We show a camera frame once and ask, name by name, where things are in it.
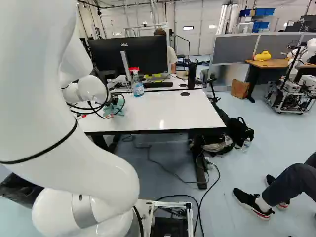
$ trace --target desk leg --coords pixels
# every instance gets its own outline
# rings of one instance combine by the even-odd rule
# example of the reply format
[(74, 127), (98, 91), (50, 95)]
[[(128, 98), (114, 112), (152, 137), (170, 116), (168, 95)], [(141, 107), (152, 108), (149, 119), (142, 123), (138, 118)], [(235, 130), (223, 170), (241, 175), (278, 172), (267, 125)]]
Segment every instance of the desk leg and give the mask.
[(104, 137), (102, 135), (92, 135), (91, 136), (93, 142), (95, 145), (97, 145), (98, 147), (102, 148), (103, 150), (106, 150), (106, 151), (110, 151), (107, 143), (105, 142), (104, 140)]
[(205, 170), (200, 168), (200, 167), (205, 167), (205, 164), (206, 164), (204, 155), (201, 154), (202, 148), (193, 147), (191, 151), (192, 151), (194, 168), (196, 170), (197, 182), (199, 182), (197, 186), (199, 189), (207, 189)]
[(91, 138), (93, 142), (103, 150), (106, 150), (108, 152), (111, 152), (114, 154), (114, 151), (119, 143), (121, 135), (115, 135), (113, 138), (113, 142), (108, 146), (107, 143), (104, 140), (104, 137), (102, 135), (92, 135)]
[(258, 80), (258, 77), (259, 77), (259, 73), (260, 73), (260, 69), (259, 68), (250, 65), (246, 82), (250, 83), (250, 86), (249, 86), (249, 89), (248, 89), (247, 99), (250, 100), (251, 103), (255, 103), (256, 102), (254, 100), (254, 98), (252, 98), (251, 94), (252, 94), (253, 88), (255, 87), (255, 85), (257, 83), (257, 80)]

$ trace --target white shoe sole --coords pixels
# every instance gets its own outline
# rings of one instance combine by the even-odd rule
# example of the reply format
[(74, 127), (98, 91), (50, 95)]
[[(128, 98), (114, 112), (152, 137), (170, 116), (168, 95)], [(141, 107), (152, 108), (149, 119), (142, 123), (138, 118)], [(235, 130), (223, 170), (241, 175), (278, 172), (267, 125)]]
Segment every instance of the white shoe sole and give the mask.
[(254, 208), (252, 208), (251, 206), (248, 206), (247, 204), (244, 204), (242, 202), (239, 201), (239, 199), (234, 195), (234, 192), (232, 192), (234, 198), (236, 199), (236, 201), (239, 203), (240, 206), (244, 207), (245, 209), (249, 210), (252, 214), (254, 214), (256, 217), (259, 217), (261, 220), (263, 221), (269, 221), (270, 220), (270, 216), (265, 217), (264, 215), (262, 215), (261, 213), (258, 213), (258, 211)]
[[(268, 186), (269, 186), (269, 183), (268, 183), (268, 181), (267, 181), (267, 177), (265, 177), (265, 183), (266, 183), (266, 185), (267, 185), (267, 187), (268, 187)], [(276, 207), (277, 207), (277, 209), (279, 209), (280, 211), (284, 211), (284, 210), (287, 210), (287, 209), (288, 209), (288, 205), (283, 206), (283, 205), (279, 204), (279, 205), (276, 205)]]

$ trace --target white desk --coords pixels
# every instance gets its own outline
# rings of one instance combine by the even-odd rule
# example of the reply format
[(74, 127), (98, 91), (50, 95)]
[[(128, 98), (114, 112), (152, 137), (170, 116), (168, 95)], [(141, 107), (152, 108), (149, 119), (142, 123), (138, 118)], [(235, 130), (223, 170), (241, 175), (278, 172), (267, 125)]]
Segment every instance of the white desk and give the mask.
[(160, 91), (142, 97), (124, 94), (125, 116), (101, 119), (96, 114), (79, 120), (87, 134), (170, 133), (225, 128), (203, 90)]
[[(188, 80), (181, 80), (177, 78), (175, 75), (170, 75), (168, 79), (163, 82), (172, 82), (172, 87), (159, 87), (159, 88), (146, 88), (145, 91), (157, 92), (157, 91), (172, 91), (172, 90), (188, 90), (187, 87), (181, 87), (181, 84), (188, 84)], [(194, 89), (202, 89), (202, 85), (195, 85)], [(129, 93), (129, 90), (126, 87), (121, 87), (118, 89), (114, 89), (111, 93)]]

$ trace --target desk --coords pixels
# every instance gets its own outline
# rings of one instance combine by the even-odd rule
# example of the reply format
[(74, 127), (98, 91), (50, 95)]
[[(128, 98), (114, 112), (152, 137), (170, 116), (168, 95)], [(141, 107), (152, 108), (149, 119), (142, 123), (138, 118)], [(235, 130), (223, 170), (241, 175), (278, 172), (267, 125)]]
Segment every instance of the desk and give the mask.
[[(226, 130), (220, 116), (206, 97), (203, 90), (190, 90), (189, 96), (181, 96), (184, 91), (160, 91), (145, 93), (135, 98), (125, 94), (125, 116), (101, 119), (96, 114), (78, 120), (80, 128), (91, 135), (99, 147), (108, 150), (103, 135), (178, 133), (209, 134)], [(79, 107), (88, 107), (86, 102)], [(193, 160), (198, 182), (206, 182), (204, 170), (196, 165), (203, 163), (201, 147), (193, 150)], [(199, 184), (206, 189), (207, 184)]]
[[(157, 91), (173, 91), (173, 90), (188, 90), (187, 87), (181, 87), (181, 84), (188, 84), (188, 81), (181, 80), (177, 78), (175, 75), (169, 76), (166, 80), (163, 82), (172, 82), (172, 87), (159, 87), (159, 88), (145, 88), (145, 91), (147, 92), (157, 92)], [(194, 89), (202, 89), (202, 85), (195, 85)], [(111, 93), (129, 93), (129, 90), (126, 87), (121, 87), (115, 90), (112, 90)]]
[(264, 70), (265, 73), (268, 74), (267, 77), (275, 77), (279, 79), (280, 76), (285, 74), (288, 67), (287, 59), (270, 59), (263, 62), (246, 60), (245, 62), (250, 64), (248, 75), (245, 81), (250, 83), (247, 99), (252, 103), (254, 103), (255, 100), (252, 98), (251, 94), (259, 79), (260, 72)]
[(316, 65), (303, 65), (295, 67), (298, 71), (295, 76), (294, 82), (299, 82), (302, 75), (316, 76)]

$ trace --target yellow toy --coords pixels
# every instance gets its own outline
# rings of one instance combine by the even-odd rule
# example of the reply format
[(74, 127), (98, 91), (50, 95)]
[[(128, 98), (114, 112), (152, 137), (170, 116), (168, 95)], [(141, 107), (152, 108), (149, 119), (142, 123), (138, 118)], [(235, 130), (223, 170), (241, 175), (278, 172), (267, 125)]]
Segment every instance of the yellow toy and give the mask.
[(254, 61), (266, 61), (271, 59), (271, 54), (268, 51), (263, 51), (262, 53), (258, 53), (254, 56), (253, 60)]

